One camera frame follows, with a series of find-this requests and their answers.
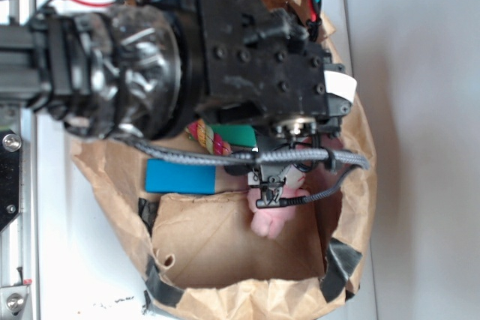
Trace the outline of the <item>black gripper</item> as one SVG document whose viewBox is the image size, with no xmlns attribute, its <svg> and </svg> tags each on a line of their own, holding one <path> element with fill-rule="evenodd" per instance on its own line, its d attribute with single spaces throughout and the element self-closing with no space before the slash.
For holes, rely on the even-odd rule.
<svg viewBox="0 0 480 320">
<path fill-rule="evenodd" d="M 213 124 L 249 124 L 277 138 L 338 136 L 356 82 L 284 9 L 262 0 L 166 0 L 177 16 L 189 109 Z"/>
</svg>

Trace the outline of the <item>robot arm with black wrist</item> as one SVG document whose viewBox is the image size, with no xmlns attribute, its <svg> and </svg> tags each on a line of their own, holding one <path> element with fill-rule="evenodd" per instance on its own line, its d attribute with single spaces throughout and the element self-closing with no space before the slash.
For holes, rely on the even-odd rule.
<svg viewBox="0 0 480 320">
<path fill-rule="evenodd" d="M 1 101 L 46 110 L 89 139 L 163 139 L 197 118 L 278 137 L 337 133 L 356 81 L 262 0 L 46 7 L 1 27 Z"/>
</svg>

